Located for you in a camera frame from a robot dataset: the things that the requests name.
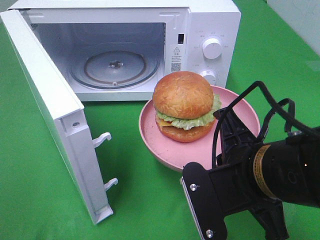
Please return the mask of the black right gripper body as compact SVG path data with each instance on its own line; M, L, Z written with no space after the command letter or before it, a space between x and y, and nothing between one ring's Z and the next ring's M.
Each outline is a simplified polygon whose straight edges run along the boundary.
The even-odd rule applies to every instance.
M222 150L213 159L213 185L223 216L248 210L264 228L267 240L286 240L283 204L259 188L254 174L255 157L266 147L232 109L222 108L213 115Z

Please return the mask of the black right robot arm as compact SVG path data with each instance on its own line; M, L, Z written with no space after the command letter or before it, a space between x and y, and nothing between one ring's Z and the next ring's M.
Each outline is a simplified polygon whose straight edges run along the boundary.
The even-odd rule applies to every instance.
M225 215L248 210L264 228L266 239L285 240L289 235L283 203L320 205L320 130L315 127L313 135L293 132L286 122L286 139L264 143L275 113L267 113L258 135L232 109L215 113L222 152L210 179Z

